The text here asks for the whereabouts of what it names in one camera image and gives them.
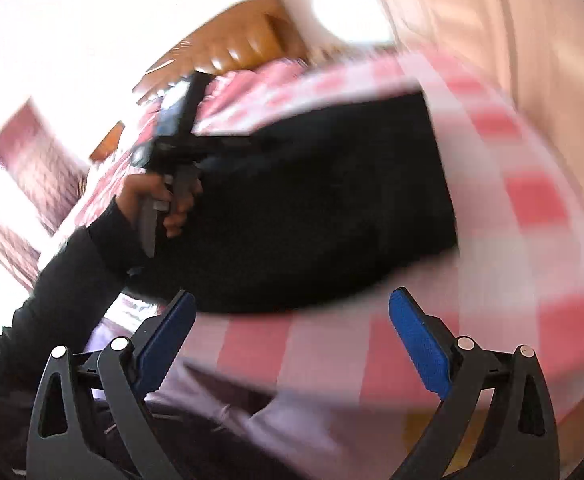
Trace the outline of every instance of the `pink cloth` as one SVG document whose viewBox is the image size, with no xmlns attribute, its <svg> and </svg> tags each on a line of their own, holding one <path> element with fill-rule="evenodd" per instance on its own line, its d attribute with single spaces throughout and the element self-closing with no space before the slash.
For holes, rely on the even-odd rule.
<svg viewBox="0 0 584 480">
<path fill-rule="evenodd" d="M 201 314 L 181 358 L 246 384 L 332 404 L 431 407 L 437 398 L 421 385 L 387 314 L 389 293 L 407 286 L 428 314 L 484 348 L 533 346 L 558 416 L 570 410 L 584 395 L 584 207 L 510 100 L 470 67 L 434 51 L 263 83 L 263 91 L 201 118 L 197 129 L 251 132 L 311 108 L 421 85 L 456 209 L 459 253 L 415 264 L 320 310 Z M 96 218 L 129 171 L 124 158 L 72 228 Z"/>
</svg>

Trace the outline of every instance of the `black sleeve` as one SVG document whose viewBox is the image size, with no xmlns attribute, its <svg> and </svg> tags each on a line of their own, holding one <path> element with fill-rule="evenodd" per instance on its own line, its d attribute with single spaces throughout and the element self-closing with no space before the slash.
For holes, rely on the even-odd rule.
<svg viewBox="0 0 584 480">
<path fill-rule="evenodd" d="M 145 255 L 114 201 L 79 228 L 38 277 L 30 297 L 0 335 L 0 384 L 35 390 L 52 349 L 81 352 Z"/>
</svg>

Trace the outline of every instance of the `person's arm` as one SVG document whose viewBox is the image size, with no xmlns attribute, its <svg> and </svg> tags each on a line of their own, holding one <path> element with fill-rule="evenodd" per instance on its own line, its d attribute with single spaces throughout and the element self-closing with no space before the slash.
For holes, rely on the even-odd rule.
<svg viewBox="0 0 584 480">
<path fill-rule="evenodd" d="M 200 183 L 194 193 L 200 192 Z M 132 225 L 143 197 L 171 200 L 158 175 L 126 178 L 123 190 L 88 228 L 78 229 L 38 277 L 30 297 L 0 335 L 0 384 L 35 390 L 57 345 L 81 352 L 120 293 L 128 270 L 146 257 Z M 181 232 L 193 197 L 166 218 L 168 236 Z"/>
</svg>

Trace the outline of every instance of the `black cloth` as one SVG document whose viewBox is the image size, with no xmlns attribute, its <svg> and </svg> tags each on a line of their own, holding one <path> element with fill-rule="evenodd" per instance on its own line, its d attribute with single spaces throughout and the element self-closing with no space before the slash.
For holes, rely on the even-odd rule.
<svg viewBox="0 0 584 480">
<path fill-rule="evenodd" d="M 48 356 L 57 345 L 81 352 L 118 296 L 127 270 L 146 260 L 134 230 L 113 201 L 90 227 L 78 229 L 41 272 L 34 290 L 0 335 L 0 479 L 26 467 L 30 414 Z M 216 422 L 148 405 L 166 452 L 200 480 L 300 480 L 290 468 Z M 98 403 L 103 431 L 112 425 Z M 106 435 L 105 456 L 132 468 L 117 431 Z"/>
<path fill-rule="evenodd" d="M 262 153 L 208 158 L 184 233 L 128 282 L 142 299 L 185 288 L 202 312 L 343 298 L 457 244 L 420 91 L 335 105 L 253 133 Z"/>
</svg>

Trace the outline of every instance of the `human hand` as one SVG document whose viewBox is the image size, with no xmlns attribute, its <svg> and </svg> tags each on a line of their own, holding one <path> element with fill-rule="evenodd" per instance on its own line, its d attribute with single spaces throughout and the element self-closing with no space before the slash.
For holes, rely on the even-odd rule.
<svg viewBox="0 0 584 480">
<path fill-rule="evenodd" d="M 179 197 L 176 212 L 170 213 L 163 221 L 168 238 L 174 238 L 181 234 L 183 224 L 187 219 L 187 212 L 194 206 L 195 196 L 202 192 L 201 182 L 196 179 L 190 193 Z M 173 200 L 172 193 L 165 187 L 163 177 L 159 174 L 142 173 L 125 177 L 123 189 L 115 200 L 119 210 L 132 226 L 136 226 L 141 210 L 141 200 L 149 196 L 165 202 Z"/>
</svg>

